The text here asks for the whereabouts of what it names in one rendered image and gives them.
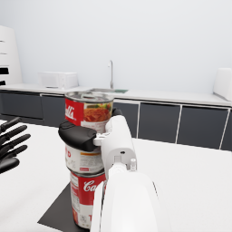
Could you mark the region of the dark grey square mat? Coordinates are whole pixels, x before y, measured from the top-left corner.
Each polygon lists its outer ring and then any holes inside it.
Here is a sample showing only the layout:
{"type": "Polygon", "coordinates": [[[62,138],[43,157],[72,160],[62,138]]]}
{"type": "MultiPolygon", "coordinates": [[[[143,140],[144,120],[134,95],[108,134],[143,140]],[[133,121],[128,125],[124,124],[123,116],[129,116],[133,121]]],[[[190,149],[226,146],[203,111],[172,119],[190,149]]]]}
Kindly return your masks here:
{"type": "Polygon", "coordinates": [[[38,223],[62,232],[90,232],[89,229],[79,227],[74,223],[70,185],[64,188],[58,198],[39,219],[38,223]]]}

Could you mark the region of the white microwave oven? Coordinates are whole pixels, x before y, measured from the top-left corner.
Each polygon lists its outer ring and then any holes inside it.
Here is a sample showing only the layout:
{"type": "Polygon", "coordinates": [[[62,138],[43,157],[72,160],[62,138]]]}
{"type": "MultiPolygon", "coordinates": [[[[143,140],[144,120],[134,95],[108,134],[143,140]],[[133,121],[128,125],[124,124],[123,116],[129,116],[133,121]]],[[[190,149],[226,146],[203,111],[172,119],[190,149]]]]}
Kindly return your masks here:
{"type": "Polygon", "coordinates": [[[45,88],[66,90],[78,86],[76,72],[39,72],[38,79],[45,88]]]}

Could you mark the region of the steel kitchen sink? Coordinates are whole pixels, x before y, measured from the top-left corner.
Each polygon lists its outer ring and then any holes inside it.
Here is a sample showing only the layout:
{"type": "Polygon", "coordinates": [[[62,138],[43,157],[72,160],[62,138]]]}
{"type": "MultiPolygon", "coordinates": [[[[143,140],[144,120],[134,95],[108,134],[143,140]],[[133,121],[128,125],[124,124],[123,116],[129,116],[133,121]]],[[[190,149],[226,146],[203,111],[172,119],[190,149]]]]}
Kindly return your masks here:
{"type": "Polygon", "coordinates": [[[104,89],[104,88],[92,88],[89,90],[89,92],[115,92],[115,93],[125,93],[128,90],[122,90],[122,89],[104,89]]]}

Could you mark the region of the dark grey kitchen cabinets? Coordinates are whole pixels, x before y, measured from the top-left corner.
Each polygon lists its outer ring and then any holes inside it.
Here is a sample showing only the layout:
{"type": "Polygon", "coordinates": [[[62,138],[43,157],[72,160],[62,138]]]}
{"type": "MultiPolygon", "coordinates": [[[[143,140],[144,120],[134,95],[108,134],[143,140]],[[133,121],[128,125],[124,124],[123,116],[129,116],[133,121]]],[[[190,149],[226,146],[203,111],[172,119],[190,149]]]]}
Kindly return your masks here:
{"type": "MultiPolygon", "coordinates": [[[[134,138],[232,151],[232,107],[129,99],[115,99],[113,106],[134,138]]],[[[64,111],[62,94],[0,91],[1,120],[58,127],[64,111]]]]}

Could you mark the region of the white tall cabinet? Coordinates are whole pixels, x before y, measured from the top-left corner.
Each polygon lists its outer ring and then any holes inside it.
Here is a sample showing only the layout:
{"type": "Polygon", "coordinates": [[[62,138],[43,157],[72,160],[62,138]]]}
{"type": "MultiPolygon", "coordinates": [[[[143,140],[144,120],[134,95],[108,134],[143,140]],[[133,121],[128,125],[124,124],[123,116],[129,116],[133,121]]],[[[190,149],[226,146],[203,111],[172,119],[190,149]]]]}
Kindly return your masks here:
{"type": "Polygon", "coordinates": [[[15,31],[0,25],[0,82],[9,85],[22,81],[15,31]]]}

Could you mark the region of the red soup can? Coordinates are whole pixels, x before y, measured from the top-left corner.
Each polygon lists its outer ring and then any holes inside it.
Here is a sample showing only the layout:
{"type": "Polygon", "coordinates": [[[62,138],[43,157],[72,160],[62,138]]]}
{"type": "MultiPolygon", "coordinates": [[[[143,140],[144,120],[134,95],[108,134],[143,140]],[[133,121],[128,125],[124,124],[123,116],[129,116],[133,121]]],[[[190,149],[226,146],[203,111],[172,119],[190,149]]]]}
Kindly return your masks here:
{"type": "Polygon", "coordinates": [[[65,162],[77,173],[98,173],[103,170],[101,148],[93,144],[97,133],[105,132],[111,118],[113,98],[97,92],[67,92],[65,120],[59,135],[65,143],[65,162]]]}
{"type": "Polygon", "coordinates": [[[79,227],[91,228],[94,192],[102,181],[105,181],[103,170],[96,174],[70,173],[72,216],[79,227]]]}

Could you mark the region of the chrome sink faucet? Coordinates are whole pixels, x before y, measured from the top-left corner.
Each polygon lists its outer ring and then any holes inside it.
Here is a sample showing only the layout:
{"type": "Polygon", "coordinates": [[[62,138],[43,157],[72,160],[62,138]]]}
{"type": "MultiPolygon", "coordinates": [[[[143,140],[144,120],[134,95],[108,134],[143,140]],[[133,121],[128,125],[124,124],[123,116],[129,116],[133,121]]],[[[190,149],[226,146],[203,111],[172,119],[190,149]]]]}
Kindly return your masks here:
{"type": "Polygon", "coordinates": [[[108,67],[111,69],[111,89],[113,89],[113,62],[112,60],[109,60],[108,67]]]}

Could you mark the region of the white countertop appliance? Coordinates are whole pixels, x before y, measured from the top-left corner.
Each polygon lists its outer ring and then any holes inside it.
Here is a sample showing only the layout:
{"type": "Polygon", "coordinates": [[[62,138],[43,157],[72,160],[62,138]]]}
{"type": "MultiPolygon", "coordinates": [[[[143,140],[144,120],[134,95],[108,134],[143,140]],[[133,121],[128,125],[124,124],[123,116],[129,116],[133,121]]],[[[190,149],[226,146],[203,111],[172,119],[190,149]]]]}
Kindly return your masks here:
{"type": "Polygon", "coordinates": [[[214,82],[213,93],[232,102],[232,69],[219,68],[214,82]]]}

